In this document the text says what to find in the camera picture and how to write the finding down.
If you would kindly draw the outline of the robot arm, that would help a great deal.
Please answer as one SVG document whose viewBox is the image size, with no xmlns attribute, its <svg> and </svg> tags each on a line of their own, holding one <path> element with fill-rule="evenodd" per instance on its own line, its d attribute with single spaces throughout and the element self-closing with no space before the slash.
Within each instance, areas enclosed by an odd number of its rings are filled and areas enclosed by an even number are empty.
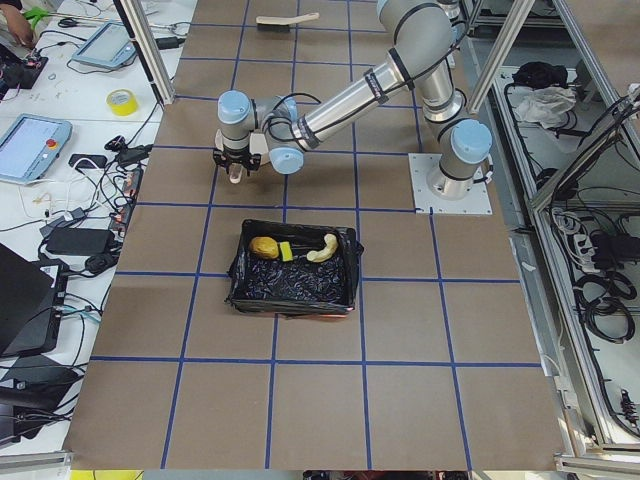
<svg viewBox="0 0 640 480">
<path fill-rule="evenodd" d="M 454 86 L 447 58 L 460 38 L 450 10 L 448 1 L 378 2 L 378 19 L 393 39 L 384 60 L 305 114 L 298 112 L 294 93 L 253 99 L 238 90 L 224 92 L 218 100 L 220 144 L 212 152 L 214 163 L 226 172 L 235 165 L 258 170 L 261 156 L 252 152 L 250 137 L 259 132 L 272 167 L 296 173 L 306 152 L 400 92 L 417 91 L 441 150 L 427 175 L 428 188 L 445 200 L 464 198 L 489 155 L 492 135 L 470 117 L 464 93 Z"/>
</svg>

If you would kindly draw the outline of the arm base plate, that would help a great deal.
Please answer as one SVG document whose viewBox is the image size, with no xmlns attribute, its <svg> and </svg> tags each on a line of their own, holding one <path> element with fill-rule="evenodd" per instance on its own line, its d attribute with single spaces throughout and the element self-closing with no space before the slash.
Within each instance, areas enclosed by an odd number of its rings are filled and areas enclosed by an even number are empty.
<svg viewBox="0 0 640 480">
<path fill-rule="evenodd" d="M 440 154 L 410 153 L 409 170 L 414 210 L 418 214 L 489 216 L 493 214 L 488 184 L 492 163 L 488 156 L 474 176 L 453 180 L 440 169 Z"/>
</svg>

